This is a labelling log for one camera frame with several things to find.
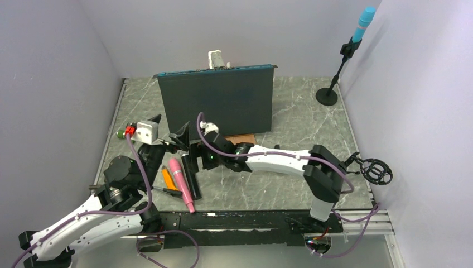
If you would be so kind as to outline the black tripod shock mount stand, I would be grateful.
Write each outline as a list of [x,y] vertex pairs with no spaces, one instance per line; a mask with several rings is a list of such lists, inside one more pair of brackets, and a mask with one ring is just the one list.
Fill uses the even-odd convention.
[[393,179],[391,168],[384,161],[375,158],[362,159],[360,152],[353,153],[343,162],[348,168],[351,164],[359,165],[359,171],[353,171],[354,174],[361,174],[365,180],[374,185],[387,185]]

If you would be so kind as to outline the black handheld microphone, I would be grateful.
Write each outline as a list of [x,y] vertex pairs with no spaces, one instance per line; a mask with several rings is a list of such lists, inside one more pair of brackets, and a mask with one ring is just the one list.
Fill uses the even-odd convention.
[[194,168],[192,158],[189,154],[181,155],[182,166],[184,168],[187,184],[193,200],[202,198],[199,184],[196,178],[196,169]]

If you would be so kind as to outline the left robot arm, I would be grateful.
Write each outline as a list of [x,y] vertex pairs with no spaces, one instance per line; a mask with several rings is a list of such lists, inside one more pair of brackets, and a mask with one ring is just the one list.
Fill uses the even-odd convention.
[[189,125],[168,140],[158,137],[161,116],[131,122],[122,132],[132,157],[115,157],[104,171],[105,182],[74,211],[41,231],[19,235],[23,254],[16,264],[24,267],[70,267],[81,252],[128,235],[154,234],[163,229],[152,201],[153,182],[166,153],[189,147]]

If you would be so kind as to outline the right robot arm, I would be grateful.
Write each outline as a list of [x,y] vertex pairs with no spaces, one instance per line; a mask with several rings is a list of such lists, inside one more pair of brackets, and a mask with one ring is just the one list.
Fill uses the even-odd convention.
[[310,150],[272,149],[250,142],[234,144],[211,131],[190,145],[189,152],[193,162],[201,158],[205,170],[224,166],[234,172],[268,171],[305,179],[313,195],[307,224],[315,232],[328,226],[340,196],[354,191],[347,165],[322,145]]

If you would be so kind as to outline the pink microphone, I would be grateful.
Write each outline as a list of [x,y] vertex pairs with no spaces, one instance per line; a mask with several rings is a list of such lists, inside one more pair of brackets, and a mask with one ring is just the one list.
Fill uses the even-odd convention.
[[187,206],[188,210],[190,213],[195,213],[195,206],[194,206],[194,200],[192,199],[191,193],[189,191],[189,187],[187,185],[183,168],[176,158],[171,158],[168,161],[170,171],[176,180],[176,183],[178,185],[178,188],[182,192],[182,199]]

